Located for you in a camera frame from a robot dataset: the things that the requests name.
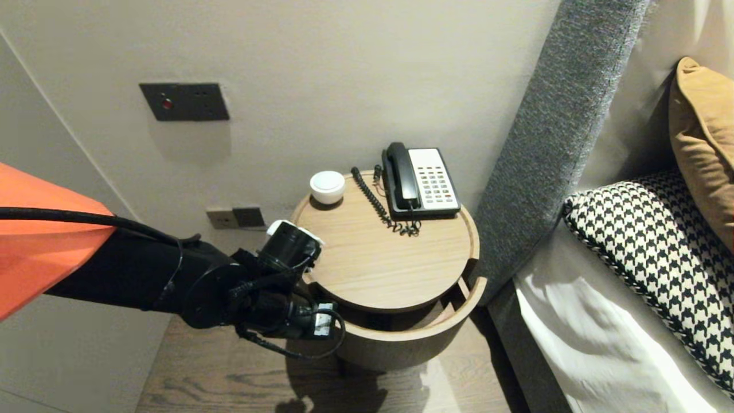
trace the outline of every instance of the wooden tabletop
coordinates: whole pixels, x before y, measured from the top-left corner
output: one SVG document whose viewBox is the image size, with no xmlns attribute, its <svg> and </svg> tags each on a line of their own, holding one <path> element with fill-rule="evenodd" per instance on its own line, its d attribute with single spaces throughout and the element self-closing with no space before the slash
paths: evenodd
<svg viewBox="0 0 734 413">
<path fill-rule="evenodd" d="M 387 210 L 382 182 L 365 182 Z M 401 236 L 379 219 L 351 175 L 341 203 L 326 208 L 310 196 L 291 219 L 326 245 L 311 278 L 335 300 L 372 312 L 402 312 L 435 301 L 456 284 L 479 249 L 464 207 L 453 219 L 423 220 L 417 237 Z"/>
</svg>

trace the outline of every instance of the robotic arm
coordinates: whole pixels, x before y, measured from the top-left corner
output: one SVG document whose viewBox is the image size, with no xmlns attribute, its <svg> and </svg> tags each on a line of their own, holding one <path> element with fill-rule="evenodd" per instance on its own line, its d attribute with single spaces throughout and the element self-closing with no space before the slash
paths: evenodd
<svg viewBox="0 0 734 413">
<path fill-rule="evenodd" d="M 297 286 L 319 258 L 321 242 L 287 221 L 271 226 L 271 237 L 257 256 L 241 249 L 228 256 L 198 235 L 179 240 L 109 215 L 3 206 L 0 223 L 3 220 L 115 227 L 91 258 L 47 294 L 173 313 L 193 328 L 234 326 L 246 340 L 305 359 L 330 355 L 344 339 L 344 319 L 335 304 L 316 302 Z M 292 353 L 258 336 L 325 340 L 333 337 L 335 320 L 341 327 L 336 346 L 317 356 Z"/>
</svg>

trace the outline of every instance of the round wooden side table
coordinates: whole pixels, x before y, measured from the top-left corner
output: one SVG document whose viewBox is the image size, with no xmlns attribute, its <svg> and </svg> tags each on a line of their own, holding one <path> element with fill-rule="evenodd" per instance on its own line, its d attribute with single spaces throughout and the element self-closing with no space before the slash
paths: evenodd
<svg viewBox="0 0 734 413">
<path fill-rule="evenodd" d="M 363 178 L 387 209 L 382 182 Z M 466 208 L 452 219 L 423 220 L 417 237 L 387 228 L 351 175 L 344 199 L 322 206 L 310 196 L 291 220 L 326 245 L 304 282 L 337 301 L 346 320 L 342 359 L 373 370 L 410 367 L 437 356 L 479 302 L 486 279 L 466 280 L 479 236 Z"/>
</svg>

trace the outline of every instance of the mustard yellow pillow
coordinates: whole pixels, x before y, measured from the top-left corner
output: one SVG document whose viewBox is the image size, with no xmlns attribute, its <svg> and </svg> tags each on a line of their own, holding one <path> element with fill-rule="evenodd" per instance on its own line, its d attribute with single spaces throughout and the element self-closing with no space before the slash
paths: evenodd
<svg viewBox="0 0 734 413">
<path fill-rule="evenodd" d="M 669 103 L 680 172 L 703 217 L 734 251 L 734 82 L 684 57 Z"/>
</svg>

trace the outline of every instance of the coiled phone cord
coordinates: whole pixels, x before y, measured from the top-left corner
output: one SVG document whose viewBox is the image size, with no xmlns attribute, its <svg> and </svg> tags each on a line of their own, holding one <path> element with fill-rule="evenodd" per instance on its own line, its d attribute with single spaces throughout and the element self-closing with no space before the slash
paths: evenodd
<svg viewBox="0 0 734 413">
<path fill-rule="evenodd" d="M 385 211 L 385 208 L 382 206 L 382 203 L 380 203 L 379 199 L 372 193 L 372 191 L 369 189 L 367 184 L 365 183 L 364 179 L 362 179 L 362 174 L 360 173 L 359 168 L 356 166 L 352 168 L 351 170 L 352 176 L 355 179 L 355 182 L 357 182 L 357 186 L 359 186 L 360 190 L 363 194 L 365 194 L 365 197 L 369 200 L 370 204 L 372 204 L 372 207 L 374 208 L 375 212 L 377 212 L 377 215 L 379 216 L 379 219 L 384 223 L 389 229 L 392 229 L 393 232 L 397 232 L 400 235 L 406 235 L 408 237 L 417 237 L 418 234 L 421 231 L 421 222 L 419 220 L 416 220 L 413 217 L 413 208 L 410 207 L 411 212 L 411 223 L 398 223 L 394 221 L 392 218 L 390 218 L 390 215 L 387 211 Z M 380 165 L 374 166 L 374 182 L 379 182 L 379 178 L 382 175 L 382 167 Z"/>
</svg>

